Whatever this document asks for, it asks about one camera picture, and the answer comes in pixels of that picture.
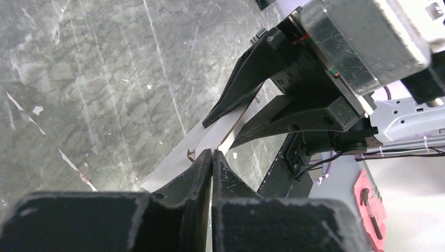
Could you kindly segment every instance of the white plastic part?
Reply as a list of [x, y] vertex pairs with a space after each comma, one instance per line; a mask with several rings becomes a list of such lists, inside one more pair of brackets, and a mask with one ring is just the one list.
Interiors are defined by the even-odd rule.
[[398, 0], [415, 29], [430, 44], [433, 53], [445, 50], [445, 4], [443, 0]]
[[375, 103], [377, 109], [369, 118], [378, 128], [375, 138], [382, 143], [445, 128], [445, 106], [418, 105], [412, 97]]

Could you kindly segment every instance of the gray marble countertop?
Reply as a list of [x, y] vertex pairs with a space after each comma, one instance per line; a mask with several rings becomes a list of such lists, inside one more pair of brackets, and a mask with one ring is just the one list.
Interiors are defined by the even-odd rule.
[[[254, 0], [0, 1], [0, 218], [34, 191], [141, 190], [281, 19]], [[228, 160], [256, 188], [282, 140]]]

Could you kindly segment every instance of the cable tie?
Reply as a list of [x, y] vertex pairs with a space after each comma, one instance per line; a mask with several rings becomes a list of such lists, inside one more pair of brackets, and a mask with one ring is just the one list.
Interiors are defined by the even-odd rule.
[[425, 145], [425, 149], [427, 149], [427, 153], [430, 153], [430, 148], [428, 148], [427, 139], [428, 139], [428, 137], [426, 135], [424, 135], [423, 136], [423, 143]]

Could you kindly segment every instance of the pink object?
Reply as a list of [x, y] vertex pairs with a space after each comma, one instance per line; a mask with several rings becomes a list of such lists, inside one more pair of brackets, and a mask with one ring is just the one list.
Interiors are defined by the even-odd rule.
[[[365, 206], [365, 204], [360, 205], [362, 190], [365, 188], [368, 188], [370, 191], [368, 201], [373, 211], [374, 217], [376, 218], [380, 232], [382, 233], [383, 239], [381, 240], [377, 238], [367, 207]], [[357, 200], [358, 210], [360, 211], [360, 215], [363, 220], [363, 226], [365, 227], [365, 230], [369, 235], [369, 239], [371, 241], [374, 252], [384, 252], [383, 249], [386, 238], [386, 225], [383, 223], [383, 220], [386, 218], [386, 211], [380, 199], [371, 192], [373, 192], [373, 187], [371, 186], [371, 182], [368, 179], [366, 171], [363, 170], [354, 185], [354, 194]]]

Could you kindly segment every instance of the black cable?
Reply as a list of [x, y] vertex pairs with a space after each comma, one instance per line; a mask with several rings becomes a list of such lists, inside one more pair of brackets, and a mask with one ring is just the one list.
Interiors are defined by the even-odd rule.
[[437, 154], [408, 154], [408, 155], [399, 155], [399, 156], [381, 156], [381, 157], [369, 157], [369, 158], [357, 158], [355, 161], [365, 161], [365, 160], [374, 160], [374, 159], [395, 159], [395, 158], [407, 158], [407, 157], [420, 157], [420, 158], [438, 158], [441, 156], [445, 156], [444, 152]]
[[[428, 147], [428, 149], [434, 150], [437, 153], [443, 153], [443, 151], [440, 151], [440, 150], [438, 150], [436, 148]], [[384, 150], [382, 152], [385, 154], [385, 153], [399, 152], [399, 151], [421, 151], [421, 150], [425, 150], [425, 148], [419, 148], [419, 149], [391, 149], [391, 150]], [[375, 152], [368, 152], [368, 153], [365, 153], [363, 155], [367, 156], [367, 155], [374, 155], [374, 154], [379, 154], [379, 153], [380, 153], [379, 151], [375, 151]]]
[[325, 159], [325, 160], [322, 160], [322, 161], [317, 162], [315, 164], [311, 164], [309, 166], [306, 166], [305, 168], [300, 170], [300, 172], [294, 177], [294, 179], [298, 180], [305, 172], [311, 171], [313, 168], [319, 166], [320, 164], [324, 164], [324, 163], [328, 163], [328, 162], [334, 161], [334, 160], [338, 159], [341, 155], [343, 155], [343, 153], [338, 152], [337, 154], [335, 154], [334, 156], [332, 156], [332, 157], [330, 157], [328, 159]]
[[322, 169], [323, 167], [322, 166], [320, 166], [320, 167], [317, 167], [317, 168], [312, 168], [312, 169], [310, 169], [309, 171], [315, 171], [315, 170], [319, 170], [319, 169]]

